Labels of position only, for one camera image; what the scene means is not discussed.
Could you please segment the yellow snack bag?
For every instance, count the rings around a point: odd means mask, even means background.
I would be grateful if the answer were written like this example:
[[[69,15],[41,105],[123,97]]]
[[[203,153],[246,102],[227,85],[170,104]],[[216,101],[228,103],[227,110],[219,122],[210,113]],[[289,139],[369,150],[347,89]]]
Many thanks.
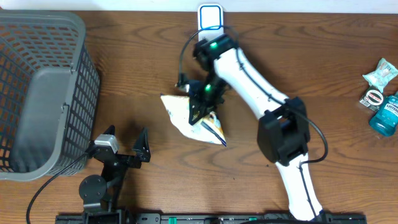
[[[216,112],[210,112],[194,125],[191,125],[188,122],[190,102],[188,96],[161,95],[160,99],[169,114],[171,123],[184,136],[197,141],[227,146],[221,122]]]

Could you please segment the green round-logo box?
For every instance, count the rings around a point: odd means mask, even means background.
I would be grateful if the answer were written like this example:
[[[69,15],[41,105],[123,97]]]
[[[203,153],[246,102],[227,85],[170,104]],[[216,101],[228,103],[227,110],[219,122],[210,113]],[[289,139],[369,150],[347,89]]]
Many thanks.
[[[362,95],[359,102],[368,109],[377,112],[383,104],[386,96],[376,87],[370,86]]]

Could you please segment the teal wet wipes pack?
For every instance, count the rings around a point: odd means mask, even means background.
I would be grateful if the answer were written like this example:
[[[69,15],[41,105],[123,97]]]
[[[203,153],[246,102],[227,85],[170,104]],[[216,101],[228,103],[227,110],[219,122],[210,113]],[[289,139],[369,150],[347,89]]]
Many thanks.
[[[363,78],[370,86],[377,88],[381,93],[384,92],[388,83],[397,76],[397,69],[385,58],[380,59],[375,71],[363,75]]]

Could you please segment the blue mouthwash bottle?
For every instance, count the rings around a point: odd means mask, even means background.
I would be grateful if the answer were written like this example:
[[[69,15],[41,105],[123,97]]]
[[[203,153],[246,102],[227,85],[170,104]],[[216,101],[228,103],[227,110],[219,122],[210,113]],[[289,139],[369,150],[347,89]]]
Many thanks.
[[[392,136],[397,127],[397,93],[388,96],[377,113],[370,119],[369,125],[379,134]]]

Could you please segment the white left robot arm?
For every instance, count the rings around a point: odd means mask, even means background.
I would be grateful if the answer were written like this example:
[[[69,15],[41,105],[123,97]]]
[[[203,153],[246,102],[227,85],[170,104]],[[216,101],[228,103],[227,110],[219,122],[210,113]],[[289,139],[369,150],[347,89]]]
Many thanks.
[[[120,154],[115,127],[111,125],[103,134],[90,142],[86,150],[90,159],[103,164],[100,175],[84,178],[79,186],[83,200],[83,223],[135,223],[125,208],[118,208],[118,198],[129,169],[139,169],[151,158],[148,130],[144,128],[132,147],[134,155]]]

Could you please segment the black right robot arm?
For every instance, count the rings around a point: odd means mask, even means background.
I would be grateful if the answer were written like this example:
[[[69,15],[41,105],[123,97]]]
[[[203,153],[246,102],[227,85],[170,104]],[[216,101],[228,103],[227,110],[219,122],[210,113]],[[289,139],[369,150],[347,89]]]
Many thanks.
[[[286,189],[291,215],[301,221],[319,221],[323,211],[313,188],[308,165],[310,141],[304,102],[274,88],[249,62],[238,42],[223,34],[197,42],[193,58],[208,76],[190,97],[188,122],[197,124],[223,102],[231,86],[258,120],[257,145],[274,163]]]

